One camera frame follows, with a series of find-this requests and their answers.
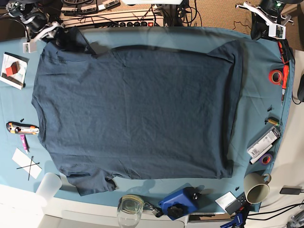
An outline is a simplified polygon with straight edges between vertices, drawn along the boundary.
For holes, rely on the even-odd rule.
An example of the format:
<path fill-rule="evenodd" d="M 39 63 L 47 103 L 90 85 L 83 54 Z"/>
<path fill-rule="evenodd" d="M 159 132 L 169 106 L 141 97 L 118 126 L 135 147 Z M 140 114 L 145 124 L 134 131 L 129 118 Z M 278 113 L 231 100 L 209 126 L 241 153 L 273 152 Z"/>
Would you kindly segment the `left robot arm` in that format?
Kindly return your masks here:
<path fill-rule="evenodd" d="M 298 5 L 301 0 L 262 0 L 259 4 L 253 5 L 249 1 L 238 3 L 236 8 L 249 10 L 251 12 L 252 40 L 269 39 L 284 40 L 286 37 L 286 24 L 293 23 L 291 16 L 283 13 L 284 7 Z"/>

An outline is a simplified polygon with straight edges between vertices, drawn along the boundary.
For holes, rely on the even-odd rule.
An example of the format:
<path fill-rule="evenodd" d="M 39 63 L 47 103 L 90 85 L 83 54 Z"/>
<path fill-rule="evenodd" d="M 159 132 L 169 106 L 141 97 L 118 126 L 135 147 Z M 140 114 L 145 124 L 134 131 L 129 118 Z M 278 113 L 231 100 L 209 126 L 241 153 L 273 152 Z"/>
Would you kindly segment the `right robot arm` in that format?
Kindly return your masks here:
<path fill-rule="evenodd" d="M 62 21 L 50 22 L 49 14 L 41 9 L 41 5 L 34 0 L 8 0 L 5 4 L 1 19 L 9 19 L 21 24 L 25 30 L 22 48 L 24 53 L 37 51 L 37 42 L 54 42 L 63 45 L 65 25 Z"/>

